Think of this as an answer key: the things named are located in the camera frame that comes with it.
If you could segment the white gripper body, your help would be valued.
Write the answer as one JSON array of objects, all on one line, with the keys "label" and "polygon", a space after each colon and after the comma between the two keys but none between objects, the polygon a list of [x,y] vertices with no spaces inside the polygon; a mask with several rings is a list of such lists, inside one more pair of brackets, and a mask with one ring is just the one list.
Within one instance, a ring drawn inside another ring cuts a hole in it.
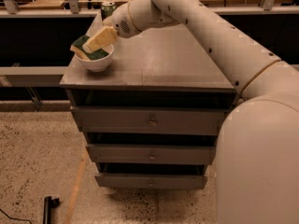
[{"label": "white gripper body", "polygon": [[130,17],[129,3],[116,8],[111,16],[104,19],[103,24],[115,28],[122,38],[130,38],[140,34]]}]

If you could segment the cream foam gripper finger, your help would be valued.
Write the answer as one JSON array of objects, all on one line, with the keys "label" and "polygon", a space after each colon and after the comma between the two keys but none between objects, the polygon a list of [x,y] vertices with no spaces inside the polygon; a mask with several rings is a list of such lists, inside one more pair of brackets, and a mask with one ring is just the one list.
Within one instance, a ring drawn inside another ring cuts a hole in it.
[{"label": "cream foam gripper finger", "polygon": [[83,50],[93,53],[114,43],[118,38],[118,31],[111,26],[104,26],[95,35],[91,36],[83,45]]}]

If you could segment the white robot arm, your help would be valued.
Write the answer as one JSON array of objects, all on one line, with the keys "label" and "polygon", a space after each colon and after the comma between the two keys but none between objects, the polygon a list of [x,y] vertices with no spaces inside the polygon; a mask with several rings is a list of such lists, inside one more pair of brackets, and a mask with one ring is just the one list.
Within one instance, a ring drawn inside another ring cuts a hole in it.
[{"label": "white robot arm", "polygon": [[83,48],[92,53],[149,28],[180,22],[243,102],[221,126],[218,224],[299,224],[299,72],[199,0],[133,0]]}]

